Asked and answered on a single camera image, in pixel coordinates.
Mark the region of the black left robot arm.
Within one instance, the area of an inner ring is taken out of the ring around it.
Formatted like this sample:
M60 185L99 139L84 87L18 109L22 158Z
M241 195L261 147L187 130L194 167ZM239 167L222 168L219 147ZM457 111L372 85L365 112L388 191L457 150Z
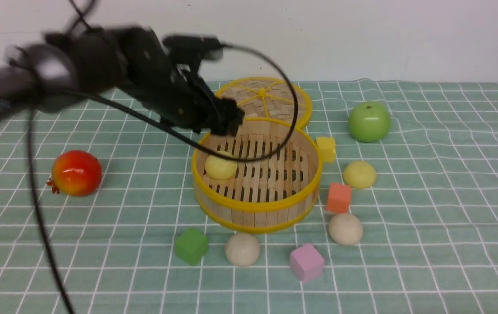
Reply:
M152 29L138 26L48 33L0 67L0 121L33 106L57 113L118 88L165 127L235 135L244 111L215 96L198 74L201 62L219 59L222 50L215 37L175 34L160 42Z

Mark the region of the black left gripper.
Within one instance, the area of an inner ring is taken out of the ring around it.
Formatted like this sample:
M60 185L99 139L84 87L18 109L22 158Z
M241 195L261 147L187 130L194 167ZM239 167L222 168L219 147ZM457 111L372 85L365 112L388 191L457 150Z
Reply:
M121 34L126 79L121 90L160 116L164 127L193 131L209 129L219 137L234 137L245 112L231 98L207 99L172 64L153 31L126 28Z

